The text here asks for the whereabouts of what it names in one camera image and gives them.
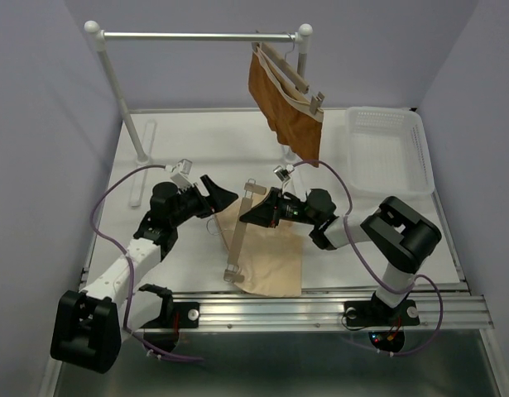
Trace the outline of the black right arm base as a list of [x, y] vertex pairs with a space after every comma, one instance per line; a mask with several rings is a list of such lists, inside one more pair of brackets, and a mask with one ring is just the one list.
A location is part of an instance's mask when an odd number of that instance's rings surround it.
[[356, 300], [343, 305], [341, 323], [349, 331], [368, 330], [368, 338], [380, 352], [399, 353], [405, 345], [406, 327], [420, 325], [420, 317], [411, 299], [395, 309], [379, 300]]

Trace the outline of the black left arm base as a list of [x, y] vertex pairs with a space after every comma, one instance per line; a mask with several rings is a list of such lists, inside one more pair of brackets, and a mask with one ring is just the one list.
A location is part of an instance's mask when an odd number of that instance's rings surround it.
[[197, 361], [175, 353], [182, 331], [199, 327], [199, 302], [177, 301], [166, 287], [144, 284], [138, 289], [132, 326], [148, 356], [163, 361]]

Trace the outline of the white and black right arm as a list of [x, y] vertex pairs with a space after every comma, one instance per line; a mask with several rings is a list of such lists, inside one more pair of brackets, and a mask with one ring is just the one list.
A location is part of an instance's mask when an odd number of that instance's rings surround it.
[[373, 243], [387, 259], [387, 267], [382, 277], [371, 273], [378, 288], [370, 313], [378, 322], [388, 323], [399, 314], [421, 265], [441, 241], [441, 231], [394, 196], [385, 198], [374, 213], [364, 218], [351, 214], [340, 217], [335, 211], [336, 205], [324, 189], [312, 189], [301, 201], [272, 188], [259, 204], [240, 215], [239, 221], [266, 228], [277, 227], [281, 220], [311, 225], [309, 237], [324, 251]]

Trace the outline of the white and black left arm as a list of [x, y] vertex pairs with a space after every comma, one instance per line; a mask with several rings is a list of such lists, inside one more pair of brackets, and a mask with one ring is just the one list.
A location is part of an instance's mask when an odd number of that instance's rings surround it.
[[120, 257], [92, 284], [61, 296], [50, 345], [53, 359], [100, 374], [113, 366], [127, 331], [120, 323], [127, 316], [119, 310], [130, 308], [136, 284], [170, 253], [179, 226], [191, 218], [220, 213], [238, 199], [207, 175], [201, 181], [205, 194], [194, 184], [185, 188], [174, 181], [156, 184], [150, 207]]

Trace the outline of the wooden clip hanger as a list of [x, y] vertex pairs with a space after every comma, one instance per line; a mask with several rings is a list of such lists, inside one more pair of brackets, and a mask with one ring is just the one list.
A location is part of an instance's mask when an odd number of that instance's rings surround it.
[[207, 232], [212, 236], [220, 236], [228, 253], [223, 280], [232, 284], [244, 281], [239, 265], [239, 257], [246, 235], [247, 224], [241, 222], [239, 218], [252, 209], [255, 194], [263, 196], [267, 192], [267, 188], [259, 185], [255, 179], [248, 179], [243, 190], [243, 196], [239, 197], [223, 212], [213, 215], [211, 220], [214, 222], [214, 232], [210, 230], [210, 221], [206, 223]]

